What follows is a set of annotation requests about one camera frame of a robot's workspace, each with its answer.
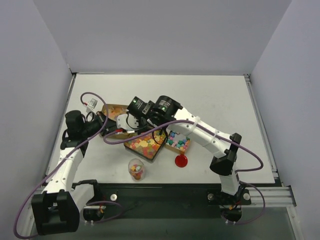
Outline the gold tin neon star candies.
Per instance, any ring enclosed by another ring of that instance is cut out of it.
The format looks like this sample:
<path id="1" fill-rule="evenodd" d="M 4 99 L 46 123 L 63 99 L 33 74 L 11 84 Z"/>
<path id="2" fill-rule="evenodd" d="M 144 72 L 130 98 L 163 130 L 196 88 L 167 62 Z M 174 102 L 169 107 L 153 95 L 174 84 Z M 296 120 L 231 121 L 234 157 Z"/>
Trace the gold tin neon star candies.
<path id="1" fill-rule="evenodd" d="M 153 163 L 167 141 L 167 133 L 156 130 L 148 135 L 126 141 L 123 145 L 129 152 Z"/>

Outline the gold tin popsicle candies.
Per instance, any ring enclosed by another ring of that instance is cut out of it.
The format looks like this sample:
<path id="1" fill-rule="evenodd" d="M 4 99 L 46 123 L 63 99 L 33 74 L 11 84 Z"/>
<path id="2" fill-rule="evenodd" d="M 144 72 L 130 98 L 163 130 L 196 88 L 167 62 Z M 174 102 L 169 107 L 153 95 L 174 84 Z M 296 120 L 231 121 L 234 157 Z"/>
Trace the gold tin popsicle candies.
<path id="1" fill-rule="evenodd" d="M 103 106 L 101 111 L 104 115 L 108 113 L 109 120 L 107 121 L 106 130 L 103 130 L 100 133 L 100 137 L 104 137 L 108 133 L 111 133 L 117 129 L 116 119 L 119 115 L 126 114 L 127 112 L 127 105 L 121 104 L 108 104 L 107 108 Z"/>

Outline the gold tin pastel star candies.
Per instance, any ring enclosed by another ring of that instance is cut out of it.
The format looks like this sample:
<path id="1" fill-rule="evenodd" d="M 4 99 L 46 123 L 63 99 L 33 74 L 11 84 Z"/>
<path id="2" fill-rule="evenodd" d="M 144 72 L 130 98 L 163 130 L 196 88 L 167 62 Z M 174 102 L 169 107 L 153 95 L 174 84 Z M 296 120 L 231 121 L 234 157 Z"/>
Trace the gold tin pastel star candies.
<path id="1" fill-rule="evenodd" d="M 184 155 L 190 146 L 190 138 L 181 133 L 170 130 L 165 147 L 175 153 Z"/>

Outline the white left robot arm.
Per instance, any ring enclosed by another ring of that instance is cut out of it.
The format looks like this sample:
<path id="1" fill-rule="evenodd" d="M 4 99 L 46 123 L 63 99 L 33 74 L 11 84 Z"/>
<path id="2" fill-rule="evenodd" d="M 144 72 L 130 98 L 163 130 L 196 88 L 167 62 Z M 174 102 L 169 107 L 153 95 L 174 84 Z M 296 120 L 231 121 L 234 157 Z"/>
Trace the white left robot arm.
<path id="1" fill-rule="evenodd" d="M 35 194 L 31 206 L 37 233 L 41 236 L 75 232 L 80 224 L 80 211 L 88 203 L 100 203 L 102 193 L 86 183 L 72 188 L 78 167 L 85 157 L 89 140 L 106 130 L 108 117 L 101 111 L 88 121 L 79 110 L 65 114 L 66 129 L 62 134 L 59 160 L 47 176 L 42 193 Z"/>

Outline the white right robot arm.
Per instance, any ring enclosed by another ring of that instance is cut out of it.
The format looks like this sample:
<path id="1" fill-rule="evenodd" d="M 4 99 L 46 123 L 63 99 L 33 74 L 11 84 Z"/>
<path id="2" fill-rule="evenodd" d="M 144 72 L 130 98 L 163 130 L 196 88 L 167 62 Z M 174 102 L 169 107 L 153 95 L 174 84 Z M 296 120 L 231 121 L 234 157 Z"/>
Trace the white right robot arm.
<path id="1" fill-rule="evenodd" d="M 156 102 L 144 102 L 134 97 L 127 112 L 138 121 L 139 127 L 147 123 L 161 130 L 169 129 L 190 138 L 212 153 L 209 168 L 219 175 L 223 201 L 233 204 L 239 199 L 240 180 L 234 164 L 242 140 L 240 134 L 227 134 L 209 126 L 166 95 L 161 95 Z"/>

